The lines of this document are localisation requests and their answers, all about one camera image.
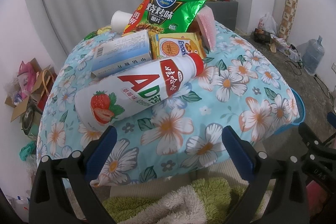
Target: water jug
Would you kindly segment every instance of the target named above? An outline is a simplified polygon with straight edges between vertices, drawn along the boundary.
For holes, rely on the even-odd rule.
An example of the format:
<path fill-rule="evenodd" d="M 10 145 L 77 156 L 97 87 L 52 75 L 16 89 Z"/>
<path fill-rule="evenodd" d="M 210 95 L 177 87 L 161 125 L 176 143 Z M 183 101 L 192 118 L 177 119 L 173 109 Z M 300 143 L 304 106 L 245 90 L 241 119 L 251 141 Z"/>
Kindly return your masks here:
<path fill-rule="evenodd" d="M 310 39 L 308 41 L 306 52 L 302 57 L 304 69 L 311 76 L 315 74 L 316 68 L 318 67 L 325 53 L 325 49 L 323 48 L 321 41 L 321 36 L 319 36 L 318 40 Z"/>

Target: red bottle cap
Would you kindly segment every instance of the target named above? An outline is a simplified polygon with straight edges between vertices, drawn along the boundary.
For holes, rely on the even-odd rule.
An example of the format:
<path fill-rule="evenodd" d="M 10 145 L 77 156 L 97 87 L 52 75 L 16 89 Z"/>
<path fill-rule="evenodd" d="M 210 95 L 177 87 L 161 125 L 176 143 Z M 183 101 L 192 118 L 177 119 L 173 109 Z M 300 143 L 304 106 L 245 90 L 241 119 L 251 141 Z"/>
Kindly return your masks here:
<path fill-rule="evenodd" d="M 202 58 L 194 52 L 189 53 L 188 55 L 191 57 L 191 59 L 194 61 L 195 65 L 196 65 L 196 75 L 195 76 L 200 75 L 203 72 L 203 69 L 204 69 Z"/>

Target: strawberry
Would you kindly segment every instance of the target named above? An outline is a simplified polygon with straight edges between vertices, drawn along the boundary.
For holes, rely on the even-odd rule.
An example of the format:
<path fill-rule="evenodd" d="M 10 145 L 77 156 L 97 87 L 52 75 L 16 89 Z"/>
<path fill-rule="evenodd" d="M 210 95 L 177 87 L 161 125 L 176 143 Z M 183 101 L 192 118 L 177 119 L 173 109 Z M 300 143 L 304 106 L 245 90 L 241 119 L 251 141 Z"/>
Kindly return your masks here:
<path fill-rule="evenodd" d="M 94 117 L 99 123 L 106 124 L 114 117 L 114 113 L 108 109 L 101 109 L 96 107 L 94 110 Z"/>
<path fill-rule="evenodd" d="M 97 91 L 91 98 L 91 108 L 109 109 L 110 98 L 104 91 Z"/>

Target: floral tablecloth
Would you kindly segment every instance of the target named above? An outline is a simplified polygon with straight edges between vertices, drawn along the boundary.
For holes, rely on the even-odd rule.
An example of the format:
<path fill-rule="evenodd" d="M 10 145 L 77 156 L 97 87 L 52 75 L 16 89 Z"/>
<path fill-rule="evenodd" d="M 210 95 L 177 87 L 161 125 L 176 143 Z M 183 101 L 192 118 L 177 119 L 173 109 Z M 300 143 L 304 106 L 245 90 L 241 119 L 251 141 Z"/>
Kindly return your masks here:
<path fill-rule="evenodd" d="M 87 85 L 95 49 L 115 38 L 106 32 L 81 41 L 69 54 L 43 112 L 37 161 L 68 157 L 101 136 L 85 128 L 74 96 Z M 93 185 L 127 185 L 174 176 L 229 158 L 221 142 L 231 125 L 257 142 L 298 118 L 295 98 L 280 73 L 250 43 L 216 23 L 217 44 L 204 71 L 172 97 L 114 123 L 118 141 Z"/>

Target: blue basket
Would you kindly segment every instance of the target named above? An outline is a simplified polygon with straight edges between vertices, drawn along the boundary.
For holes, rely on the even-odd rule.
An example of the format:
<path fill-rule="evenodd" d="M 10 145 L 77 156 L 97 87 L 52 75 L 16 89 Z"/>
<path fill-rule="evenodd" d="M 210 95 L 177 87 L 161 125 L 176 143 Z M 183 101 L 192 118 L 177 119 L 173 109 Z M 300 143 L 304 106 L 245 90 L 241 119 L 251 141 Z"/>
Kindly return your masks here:
<path fill-rule="evenodd" d="M 292 88 L 291 88 L 291 90 L 294 94 L 294 98 L 296 100 L 297 109 L 299 111 L 300 117 L 298 119 L 296 119 L 295 121 L 293 121 L 292 123 L 286 124 L 286 125 L 280 127 L 277 131 L 275 131 L 274 135 L 280 134 L 283 131 L 285 131 L 285 130 L 293 127 L 293 126 L 298 126 L 300 123 L 302 123 L 305 120 L 305 117 L 306 117 L 305 104 L 303 103 L 303 101 L 302 101 L 301 97 L 298 95 L 298 93 Z"/>

